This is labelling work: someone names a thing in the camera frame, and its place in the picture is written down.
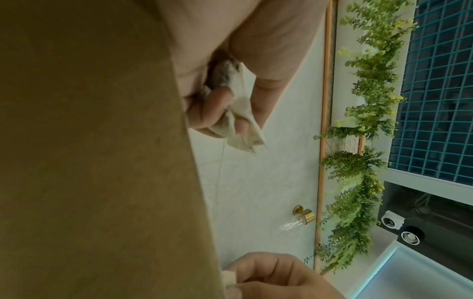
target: teal metal grid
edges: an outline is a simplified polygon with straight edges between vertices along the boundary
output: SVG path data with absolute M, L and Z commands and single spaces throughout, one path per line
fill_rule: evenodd
M 390 167 L 473 186 L 473 0 L 419 0 Z

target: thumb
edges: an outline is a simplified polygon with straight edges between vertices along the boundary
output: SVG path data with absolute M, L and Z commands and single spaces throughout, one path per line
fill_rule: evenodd
M 300 287 L 275 286 L 259 281 L 237 284 L 243 293 L 242 299 L 293 299 L 300 298 Z

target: green plant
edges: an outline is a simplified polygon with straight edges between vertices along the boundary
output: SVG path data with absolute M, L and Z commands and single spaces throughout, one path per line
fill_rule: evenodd
M 358 42 L 372 48 L 345 64 L 356 69 L 358 81 L 352 94 L 363 97 L 365 103 L 346 109 L 345 115 L 355 127 L 330 128 L 314 139 L 348 136 L 373 139 L 380 131 L 393 135 L 395 121 L 386 116 L 394 116 L 395 105 L 404 99 L 393 95 L 392 83 L 399 79 L 395 68 L 404 45 L 403 35 L 416 27 L 412 20 L 403 20 L 398 14 L 406 5 L 411 5 L 409 0 L 358 0 L 349 5 L 347 12 L 352 16 L 344 17 L 341 24 L 363 29 L 364 35 Z M 362 155 L 342 151 L 321 161 L 321 165 L 331 170 L 329 178 L 341 184 L 340 193 L 334 203 L 326 206 L 324 219 L 318 224 L 324 225 L 331 219 L 337 221 L 328 242 L 314 253 L 326 262 L 326 270 L 346 268 L 356 255 L 368 253 L 370 231 L 377 222 L 373 211 L 384 190 L 373 168 L 387 166 L 381 155 L 374 148 L 365 147 Z

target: hanging plant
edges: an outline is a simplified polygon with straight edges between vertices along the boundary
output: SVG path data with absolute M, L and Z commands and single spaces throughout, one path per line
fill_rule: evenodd
M 405 43 L 403 36 L 416 28 L 412 20 L 404 20 L 398 13 L 407 5 L 412 3 L 409 0 L 356 0 L 348 6 L 349 15 L 342 19 L 341 24 L 363 29 L 364 35 L 357 41 L 371 47 L 345 64 L 356 69 L 358 81 L 354 83 L 352 94 L 363 97 L 365 103 L 346 109 L 345 116 L 353 121 L 355 127 L 330 128 L 314 139 L 365 136 L 369 140 L 380 132 L 388 136 L 394 134 L 395 121 L 386 119 L 386 116 L 394 116 L 395 105 L 404 99 L 393 95 L 395 88 L 392 83 L 399 80 L 395 68 Z M 368 253 L 370 231 L 377 222 L 374 208 L 380 203 L 384 190 L 373 169 L 387 166 L 381 155 L 374 148 L 365 147 L 362 155 L 338 152 L 321 162 L 331 170 L 329 178 L 342 185 L 335 202 L 327 205 L 321 223 L 324 225 L 328 220 L 336 219 L 338 224 L 328 242 L 321 244 L 314 253 L 325 261 L 327 269 L 346 268 L 356 255 Z

